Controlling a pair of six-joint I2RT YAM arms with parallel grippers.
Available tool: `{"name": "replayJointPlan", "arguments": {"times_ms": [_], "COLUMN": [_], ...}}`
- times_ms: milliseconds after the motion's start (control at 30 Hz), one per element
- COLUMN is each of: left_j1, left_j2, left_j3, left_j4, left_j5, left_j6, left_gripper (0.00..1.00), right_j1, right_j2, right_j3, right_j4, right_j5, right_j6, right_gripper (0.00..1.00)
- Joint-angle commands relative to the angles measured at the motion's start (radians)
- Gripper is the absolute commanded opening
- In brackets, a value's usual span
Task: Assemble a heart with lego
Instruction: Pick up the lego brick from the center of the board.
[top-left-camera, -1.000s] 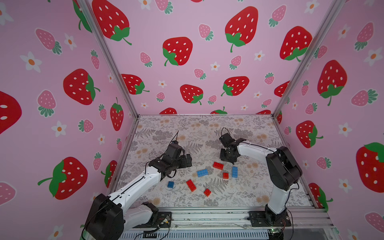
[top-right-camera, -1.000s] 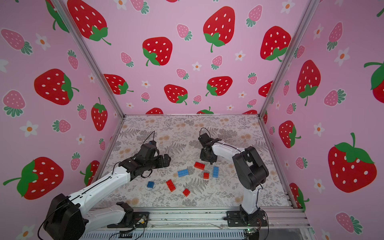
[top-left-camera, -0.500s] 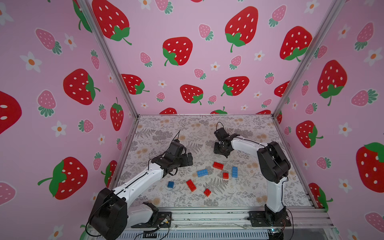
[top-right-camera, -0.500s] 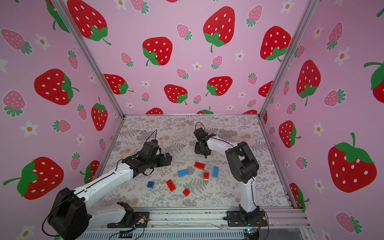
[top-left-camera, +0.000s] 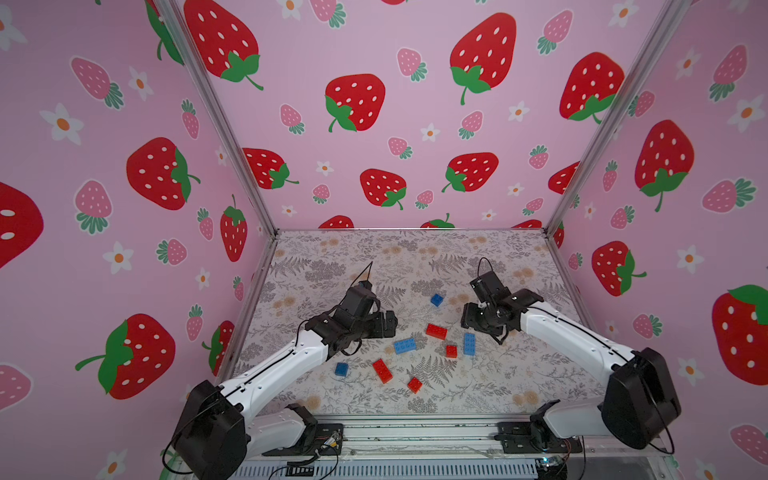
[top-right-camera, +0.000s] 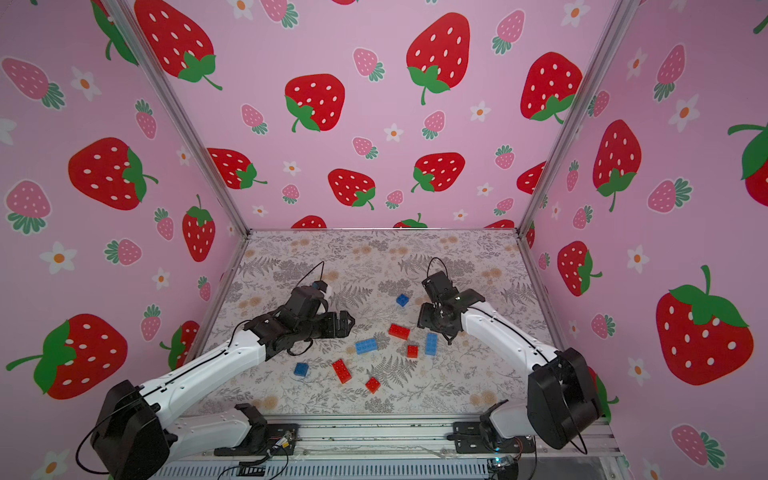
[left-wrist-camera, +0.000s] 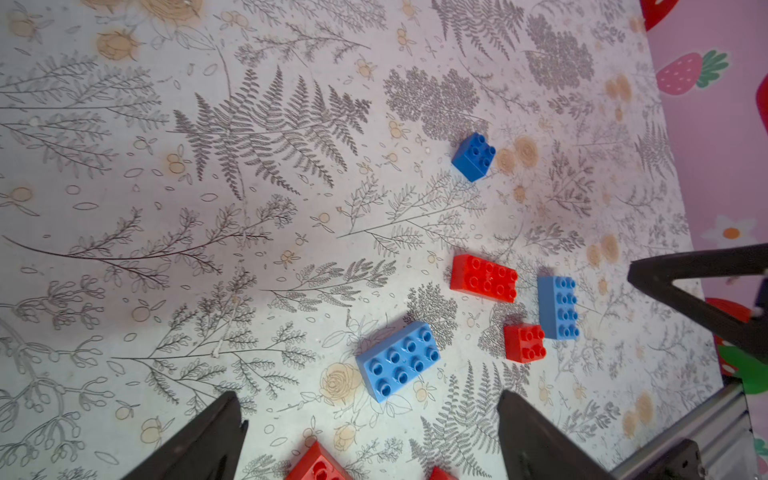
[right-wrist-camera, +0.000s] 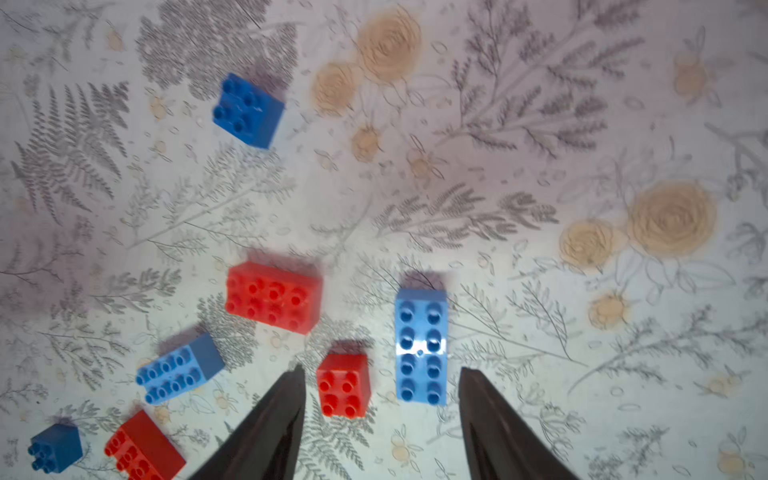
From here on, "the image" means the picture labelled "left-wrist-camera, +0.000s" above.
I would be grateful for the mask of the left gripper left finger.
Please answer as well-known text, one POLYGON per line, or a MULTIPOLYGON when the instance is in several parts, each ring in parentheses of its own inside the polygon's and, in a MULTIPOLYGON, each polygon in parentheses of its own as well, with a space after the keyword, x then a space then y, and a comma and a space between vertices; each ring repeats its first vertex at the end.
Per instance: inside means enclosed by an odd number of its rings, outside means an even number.
POLYGON ((227 391, 126 477, 233 479, 247 430, 236 393, 227 391))

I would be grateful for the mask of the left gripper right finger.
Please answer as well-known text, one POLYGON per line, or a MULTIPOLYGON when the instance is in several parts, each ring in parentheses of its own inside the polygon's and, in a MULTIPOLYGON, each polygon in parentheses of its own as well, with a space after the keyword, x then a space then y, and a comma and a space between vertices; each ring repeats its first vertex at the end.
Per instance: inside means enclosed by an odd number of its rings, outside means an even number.
POLYGON ((519 394, 497 404, 499 444, 510 479, 607 479, 612 476, 519 394))

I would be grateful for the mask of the light blue 2x4 brick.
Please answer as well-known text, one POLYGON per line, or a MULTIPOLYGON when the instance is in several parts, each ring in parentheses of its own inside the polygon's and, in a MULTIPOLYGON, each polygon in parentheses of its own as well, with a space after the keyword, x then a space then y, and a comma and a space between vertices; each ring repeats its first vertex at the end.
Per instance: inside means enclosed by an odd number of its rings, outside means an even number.
POLYGON ((441 358, 436 337, 425 322, 413 322, 356 357, 369 394, 384 403, 441 358))
POLYGON ((553 340, 577 340, 581 333, 576 312, 576 282, 571 277, 537 278, 539 322, 545 337, 553 340))

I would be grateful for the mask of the dark blue 2x2 brick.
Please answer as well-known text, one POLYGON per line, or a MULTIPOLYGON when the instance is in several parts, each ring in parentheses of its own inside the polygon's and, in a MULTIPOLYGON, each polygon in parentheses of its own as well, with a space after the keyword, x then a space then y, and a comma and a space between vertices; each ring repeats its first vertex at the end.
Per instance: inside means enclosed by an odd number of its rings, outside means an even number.
POLYGON ((496 156, 496 148, 489 145, 486 137, 472 133, 461 142, 452 158, 452 164, 470 182, 486 176, 496 156))

